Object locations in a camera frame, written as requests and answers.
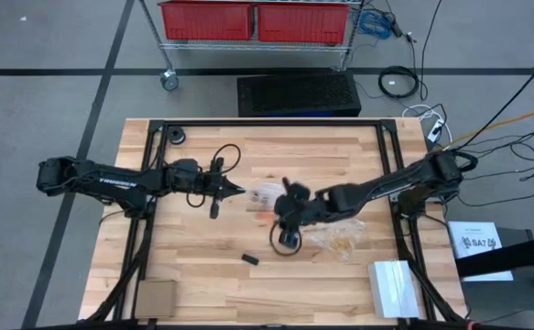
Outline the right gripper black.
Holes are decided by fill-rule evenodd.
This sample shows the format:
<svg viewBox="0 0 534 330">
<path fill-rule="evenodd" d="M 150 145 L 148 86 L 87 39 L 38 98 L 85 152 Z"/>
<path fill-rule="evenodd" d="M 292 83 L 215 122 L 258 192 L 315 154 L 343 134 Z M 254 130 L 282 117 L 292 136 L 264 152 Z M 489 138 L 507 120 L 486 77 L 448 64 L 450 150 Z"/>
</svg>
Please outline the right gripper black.
<svg viewBox="0 0 534 330">
<path fill-rule="evenodd" d="M 299 183 L 291 182 L 287 177 L 282 179 L 285 192 L 275 201 L 274 213 L 277 216 L 277 224 L 281 230 L 298 231 L 305 223 L 310 224 L 311 220 L 306 220 L 305 212 L 317 210 L 317 204 L 310 200 L 311 190 Z"/>
</svg>

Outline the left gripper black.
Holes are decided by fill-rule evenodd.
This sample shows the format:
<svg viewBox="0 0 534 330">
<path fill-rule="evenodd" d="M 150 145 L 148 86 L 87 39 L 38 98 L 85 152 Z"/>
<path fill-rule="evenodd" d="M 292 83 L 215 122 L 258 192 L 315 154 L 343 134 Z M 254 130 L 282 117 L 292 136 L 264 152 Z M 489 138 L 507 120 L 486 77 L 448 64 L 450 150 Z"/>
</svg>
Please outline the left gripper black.
<svg viewBox="0 0 534 330">
<path fill-rule="evenodd" d="M 220 212 L 220 204 L 223 200 L 223 175 L 205 172 L 202 175 L 202 195 L 211 198 L 210 218 L 216 219 Z M 245 188 L 226 178 L 226 197 L 232 197 L 245 193 Z"/>
</svg>

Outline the yellow rubber band bundle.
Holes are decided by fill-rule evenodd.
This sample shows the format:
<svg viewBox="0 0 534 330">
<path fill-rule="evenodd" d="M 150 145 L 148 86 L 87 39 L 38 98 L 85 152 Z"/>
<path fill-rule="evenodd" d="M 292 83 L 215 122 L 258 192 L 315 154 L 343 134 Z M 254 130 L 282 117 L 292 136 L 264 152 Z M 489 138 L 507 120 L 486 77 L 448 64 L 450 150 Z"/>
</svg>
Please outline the yellow rubber band bundle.
<svg viewBox="0 0 534 330">
<path fill-rule="evenodd" d="M 333 237 L 329 249 L 341 256 L 343 259 L 348 259 L 353 252 L 354 243 L 351 238 L 345 236 Z"/>
</svg>

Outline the tape roll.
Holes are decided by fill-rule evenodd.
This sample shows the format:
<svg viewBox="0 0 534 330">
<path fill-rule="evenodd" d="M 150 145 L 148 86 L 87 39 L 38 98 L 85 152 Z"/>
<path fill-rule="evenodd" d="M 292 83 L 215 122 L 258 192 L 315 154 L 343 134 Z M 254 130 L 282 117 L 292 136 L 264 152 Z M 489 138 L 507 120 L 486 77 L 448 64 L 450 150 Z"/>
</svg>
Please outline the tape roll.
<svg viewBox="0 0 534 330">
<path fill-rule="evenodd" d="M 186 134 L 181 126 L 166 126 L 166 140 L 171 145 L 180 145 L 186 141 Z"/>
</svg>

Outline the black perforated floor mat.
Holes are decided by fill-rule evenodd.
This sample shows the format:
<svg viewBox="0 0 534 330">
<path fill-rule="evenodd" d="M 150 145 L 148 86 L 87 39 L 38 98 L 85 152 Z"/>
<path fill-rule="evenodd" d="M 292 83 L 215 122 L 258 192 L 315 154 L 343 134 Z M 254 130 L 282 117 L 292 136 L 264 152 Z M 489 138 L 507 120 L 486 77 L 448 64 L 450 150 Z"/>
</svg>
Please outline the black perforated floor mat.
<svg viewBox="0 0 534 330">
<path fill-rule="evenodd" d="M 356 117 L 362 105 L 350 73 L 267 75 L 237 80 L 240 117 Z"/>
</svg>

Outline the white box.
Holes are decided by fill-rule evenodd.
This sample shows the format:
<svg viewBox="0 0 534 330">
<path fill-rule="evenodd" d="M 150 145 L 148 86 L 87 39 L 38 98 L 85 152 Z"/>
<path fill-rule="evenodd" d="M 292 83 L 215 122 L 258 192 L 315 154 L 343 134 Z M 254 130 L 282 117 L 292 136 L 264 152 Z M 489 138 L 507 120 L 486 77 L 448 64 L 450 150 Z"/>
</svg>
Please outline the white box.
<svg viewBox="0 0 534 330">
<path fill-rule="evenodd" d="M 368 266 L 375 315 L 419 318 L 420 308 L 409 264 L 405 260 L 376 261 Z"/>
</svg>

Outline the brown cardboard piece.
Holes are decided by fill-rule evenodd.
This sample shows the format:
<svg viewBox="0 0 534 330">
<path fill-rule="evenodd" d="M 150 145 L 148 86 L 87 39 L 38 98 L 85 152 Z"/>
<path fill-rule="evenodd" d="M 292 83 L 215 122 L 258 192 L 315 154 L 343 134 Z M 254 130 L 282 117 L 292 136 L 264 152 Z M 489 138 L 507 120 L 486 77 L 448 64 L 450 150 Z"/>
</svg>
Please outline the brown cardboard piece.
<svg viewBox="0 0 534 330">
<path fill-rule="evenodd" d="M 135 318 L 168 319 L 174 316 L 177 282 L 174 280 L 144 280 L 139 283 Z"/>
</svg>

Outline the white power strip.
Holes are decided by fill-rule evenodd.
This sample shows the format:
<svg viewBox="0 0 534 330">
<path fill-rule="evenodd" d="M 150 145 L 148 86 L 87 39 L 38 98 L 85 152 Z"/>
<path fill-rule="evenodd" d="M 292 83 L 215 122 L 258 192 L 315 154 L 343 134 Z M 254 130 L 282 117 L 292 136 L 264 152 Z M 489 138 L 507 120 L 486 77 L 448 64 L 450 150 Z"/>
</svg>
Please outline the white power strip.
<svg viewBox="0 0 534 330">
<path fill-rule="evenodd" d="M 432 143 L 437 142 L 441 137 L 441 131 L 444 127 L 444 124 L 445 121 L 443 119 L 437 119 L 427 135 L 427 140 Z"/>
</svg>

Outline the white paper sheet SA7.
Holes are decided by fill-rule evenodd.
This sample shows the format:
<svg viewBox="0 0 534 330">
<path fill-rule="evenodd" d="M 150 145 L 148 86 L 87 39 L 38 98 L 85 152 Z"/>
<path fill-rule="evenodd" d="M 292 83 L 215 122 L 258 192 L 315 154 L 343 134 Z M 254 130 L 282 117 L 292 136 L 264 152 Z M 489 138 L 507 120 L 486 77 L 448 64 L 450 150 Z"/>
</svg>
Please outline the white paper sheet SA7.
<svg viewBox="0 0 534 330">
<path fill-rule="evenodd" d="M 456 259 L 503 247 L 494 222 L 451 221 L 448 227 Z"/>
</svg>

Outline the red plastic bin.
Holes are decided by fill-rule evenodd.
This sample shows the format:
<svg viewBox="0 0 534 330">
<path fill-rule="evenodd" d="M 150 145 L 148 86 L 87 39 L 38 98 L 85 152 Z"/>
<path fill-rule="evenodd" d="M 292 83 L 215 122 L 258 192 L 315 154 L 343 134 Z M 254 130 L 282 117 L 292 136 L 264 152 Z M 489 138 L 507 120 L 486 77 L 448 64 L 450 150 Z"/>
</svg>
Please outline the red plastic bin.
<svg viewBox="0 0 534 330">
<path fill-rule="evenodd" d="M 253 6 L 248 3 L 158 3 L 169 40 L 249 40 Z"/>
<path fill-rule="evenodd" d="M 267 42 L 342 44 L 348 5 L 260 4 L 258 39 Z"/>
</svg>

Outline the black power brick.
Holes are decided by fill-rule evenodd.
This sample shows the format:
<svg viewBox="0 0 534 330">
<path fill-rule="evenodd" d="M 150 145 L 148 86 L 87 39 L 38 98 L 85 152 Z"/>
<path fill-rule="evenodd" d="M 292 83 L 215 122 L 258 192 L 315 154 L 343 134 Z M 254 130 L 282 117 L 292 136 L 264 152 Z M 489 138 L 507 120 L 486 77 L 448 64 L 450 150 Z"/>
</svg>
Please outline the black power brick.
<svg viewBox="0 0 534 330">
<path fill-rule="evenodd" d="M 388 12 L 386 14 L 386 17 L 387 17 L 387 20 L 389 22 L 389 25 L 390 25 L 390 28 L 391 28 L 391 31 L 392 31 L 393 35 L 396 38 L 401 38 L 404 35 L 404 33 L 403 33 L 402 29 L 400 28 L 400 26 L 398 25 L 397 18 L 395 16 L 395 14 L 392 13 L 392 12 Z"/>
</svg>

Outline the grey side table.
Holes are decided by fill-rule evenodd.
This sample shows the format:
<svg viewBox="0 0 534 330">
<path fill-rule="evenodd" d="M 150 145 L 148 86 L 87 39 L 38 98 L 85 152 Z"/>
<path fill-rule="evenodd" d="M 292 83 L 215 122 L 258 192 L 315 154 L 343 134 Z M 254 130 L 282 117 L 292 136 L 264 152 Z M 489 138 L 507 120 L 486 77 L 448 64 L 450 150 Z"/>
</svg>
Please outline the grey side table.
<svg viewBox="0 0 534 330">
<path fill-rule="evenodd" d="M 504 247 L 534 240 L 527 229 L 496 227 Z M 474 312 L 488 309 L 503 314 L 534 312 L 534 266 L 461 277 L 465 301 Z"/>
</svg>

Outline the black metal beam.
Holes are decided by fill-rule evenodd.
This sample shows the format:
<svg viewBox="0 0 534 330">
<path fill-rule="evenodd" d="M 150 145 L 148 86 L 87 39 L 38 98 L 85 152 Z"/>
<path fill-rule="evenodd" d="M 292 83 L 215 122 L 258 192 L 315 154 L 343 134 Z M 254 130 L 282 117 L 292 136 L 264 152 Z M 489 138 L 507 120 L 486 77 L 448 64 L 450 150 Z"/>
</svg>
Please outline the black metal beam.
<svg viewBox="0 0 534 330">
<path fill-rule="evenodd" d="M 456 266 L 463 278 L 534 266 L 534 240 L 458 258 Z"/>
</svg>

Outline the black metal table frame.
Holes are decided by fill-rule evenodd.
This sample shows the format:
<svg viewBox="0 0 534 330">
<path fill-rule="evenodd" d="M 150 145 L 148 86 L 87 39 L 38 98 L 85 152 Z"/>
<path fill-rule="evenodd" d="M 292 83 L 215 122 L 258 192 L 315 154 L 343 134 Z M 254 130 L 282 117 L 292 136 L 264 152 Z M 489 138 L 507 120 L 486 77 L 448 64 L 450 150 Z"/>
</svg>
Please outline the black metal table frame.
<svg viewBox="0 0 534 330">
<path fill-rule="evenodd" d="M 378 134 L 361 119 L 319 120 L 289 126 L 269 120 L 226 124 L 195 122 L 185 143 L 167 150 L 168 160 L 194 158 L 207 165 L 219 153 L 232 182 L 251 191 L 283 177 L 312 190 L 365 182 L 411 163 L 426 153 L 419 121 L 403 118 Z M 398 137 L 399 151 L 390 149 Z M 296 256 L 280 257 L 277 238 L 251 213 L 261 210 L 247 195 L 226 199 L 218 218 L 199 198 L 171 194 L 158 202 L 145 277 L 177 282 L 173 324 L 185 325 L 381 325 L 375 315 L 368 266 L 398 255 L 387 200 L 368 204 L 359 215 L 365 231 L 349 260 L 311 260 L 305 243 Z M 258 265 L 241 260 L 243 254 Z"/>
</svg>

